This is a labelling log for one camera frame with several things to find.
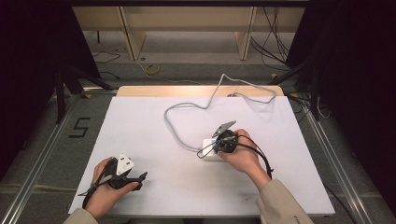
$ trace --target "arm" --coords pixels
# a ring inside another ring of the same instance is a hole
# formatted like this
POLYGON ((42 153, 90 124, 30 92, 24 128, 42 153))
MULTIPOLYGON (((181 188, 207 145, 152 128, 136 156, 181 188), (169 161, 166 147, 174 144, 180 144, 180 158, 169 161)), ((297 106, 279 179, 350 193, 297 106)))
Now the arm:
MULTIPOLYGON (((245 130, 235 133, 250 137, 245 130)), ((255 147, 245 137, 239 137, 238 142, 255 147)), ((219 152, 219 155, 237 171, 245 173, 260 192, 257 205, 263 224, 313 223, 285 186, 278 180, 271 180, 260 165, 256 152, 237 146, 233 153, 219 152)))
MULTIPOLYGON (((111 161, 111 158, 107 158, 96 165, 92 183, 94 183, 105 169, 106 164, 111 161)), ((97 219, 102 217, 108 211, 110 211, 114 204, 126 193, 130 192, 138 186, 139 183, 133 182, 121 189, 113 189, 108 184, 99 186, 96 192, 91 196, 85 209, 76 209, 72 215, 64 222, 67 224, 72 223, 97 223, 97 219)))

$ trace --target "hand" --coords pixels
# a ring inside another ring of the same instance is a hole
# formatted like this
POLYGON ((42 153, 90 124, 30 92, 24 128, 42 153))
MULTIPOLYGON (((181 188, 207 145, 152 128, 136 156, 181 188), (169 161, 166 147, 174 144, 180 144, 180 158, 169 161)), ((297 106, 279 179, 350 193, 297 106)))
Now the hand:
MULTIPOLYGON (((256 148, 256 146, 246 138, 250 138, 247 131, 240 129, 236 130, 235 133, 239 136, 238 143, 256 148)), ((262 169, 257 153, 251 149, 237 146, 233 153, 224 153, 220 151, 219 156, 230 163, 235 170, 247 174, 258 190, 261 190, 262 187, 271 180, 264 169, 262 169)))
MULTIPOLYGON (((96 165, 92 183, 94 183, 99 175, 105 169, 106 164, 111 161, 111 157, 101 161, 96 165)), ((130 192, 139 185, 137 182, 130 183, 121 189, 113 189, 108 184, 99 186, 96 192, 91 196, 85 210, 97 220, 113 208, 114 204, 126 193, 130 192)))

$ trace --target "white table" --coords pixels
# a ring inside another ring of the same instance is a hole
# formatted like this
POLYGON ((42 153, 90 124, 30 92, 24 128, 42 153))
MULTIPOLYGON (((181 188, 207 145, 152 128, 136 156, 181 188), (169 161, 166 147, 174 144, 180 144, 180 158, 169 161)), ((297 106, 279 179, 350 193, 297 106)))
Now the white table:
MULTIPOLYGON (((177 91, 183 87, 172 88, 177 91)), ((224 93, 240 87, 228 88, 224 93)), ((130 177, 146 171, 148 176, 143 188, 125 195, 110 215, 256 217, 258 191, 248 177, 227 162, 198 159, 176 140, 164 121, 167 107, 181 102, 205 105, 208 97, 165 97, 166 94, 112 99, 77 194, 90 186, 93 168, 99 161, 123 152, 135 163, 130 177)), ((241 97, 216 97, 208 110, 177 109, 169 112, 169 118, 183 140, 197 147, 220 124, 235 119, 232 130, 249 131, 275 169, 273 178, 284 183, 308 215, 334 214, 286 97, 277 96, 269 105, 247 102, 241 97)), ((83 197, 76 196, 70 212, 81 207, 82 201, 83 197)))

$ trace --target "beige sleeve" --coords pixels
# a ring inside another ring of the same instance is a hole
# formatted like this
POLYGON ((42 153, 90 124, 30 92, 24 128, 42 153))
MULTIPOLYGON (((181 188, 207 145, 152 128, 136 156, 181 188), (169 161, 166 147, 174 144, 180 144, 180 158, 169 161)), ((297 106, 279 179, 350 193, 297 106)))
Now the beige sleeve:
POLYGON ((64 222, 64 224, 98 224, 96 219, 91 216, 89 212, 85 209, 78 208, 76 209, 70 217, 64 222))
POLYGON ((256 204, 260 209, 262 224, 313 224, 304 209, 277 179, 262 188, 256 204))

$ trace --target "person's left hand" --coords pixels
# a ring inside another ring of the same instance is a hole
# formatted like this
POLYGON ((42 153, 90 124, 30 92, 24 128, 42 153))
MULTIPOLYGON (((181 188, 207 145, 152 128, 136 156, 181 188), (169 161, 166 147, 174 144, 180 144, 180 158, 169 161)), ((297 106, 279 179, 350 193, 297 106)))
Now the person's left hand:
MULTIPOLYGON (((94 183, 99 175, 105 169, 106 164, 111 161, 111 157, 101 161, 96 165, 93 173, 92 183, 94 183)), ((114 204, 126 193, 130 192, 139 185, 137 182, 130 183, 121 189, 113 189, 108 184, 99 186, 96 192, 91 196, 85 207, 91 215, 97 220, 113 208, 114 204)))

